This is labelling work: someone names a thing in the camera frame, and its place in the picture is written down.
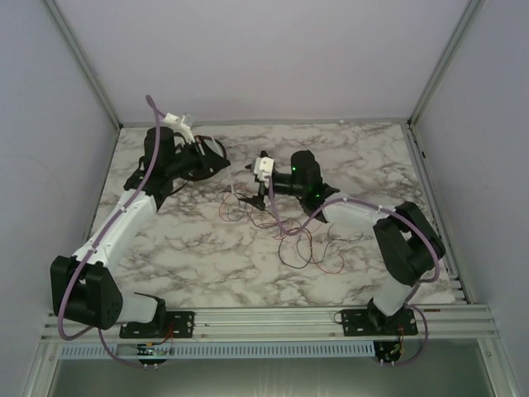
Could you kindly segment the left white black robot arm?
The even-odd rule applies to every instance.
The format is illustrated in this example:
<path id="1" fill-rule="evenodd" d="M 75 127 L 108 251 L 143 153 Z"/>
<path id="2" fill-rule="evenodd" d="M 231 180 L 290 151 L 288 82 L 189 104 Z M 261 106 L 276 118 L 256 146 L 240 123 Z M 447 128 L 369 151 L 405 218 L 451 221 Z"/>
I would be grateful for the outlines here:
<path id="1" fill-rule="evenodd" d="M 50 266 L 58 325 L 70 320 L 108 330 L 121 324 L 124 338 L 160 337 L 169 326 L 164 300 L 121 292 L 112 273 L 138 232 L 178 193 L 175 180 L 203 181 L 229 165 L 225 146 L 215 138 L 190 138 L 169 127 L 149 129 L 144 154 L 114 209 L 74 254 L 57 256 Z"/>

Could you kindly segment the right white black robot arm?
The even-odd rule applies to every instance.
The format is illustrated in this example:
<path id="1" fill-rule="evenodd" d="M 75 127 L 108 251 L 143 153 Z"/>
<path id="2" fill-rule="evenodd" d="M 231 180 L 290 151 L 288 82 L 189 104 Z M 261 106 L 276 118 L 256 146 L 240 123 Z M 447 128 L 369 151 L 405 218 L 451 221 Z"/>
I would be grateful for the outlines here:
<path id="1" fill-rule="evenodd" d="M 446 248 L 422 210 L 405 201 L 385 207 L 353 198 L 325 183 L 319 163 L 309 151 L 297 151 L 290 171 L 277 171 L 266 151 L 246 167 L 258 183 L 257 195 L 247 202 L 259 210 L 276 204 L 279 195 L 298 200 L 309 220 L 350 227 L 374 236 L 388 272 L 383 286 L 368 303 L 375 322 L 401 310 L 422 284 L 435 282 Z"/>

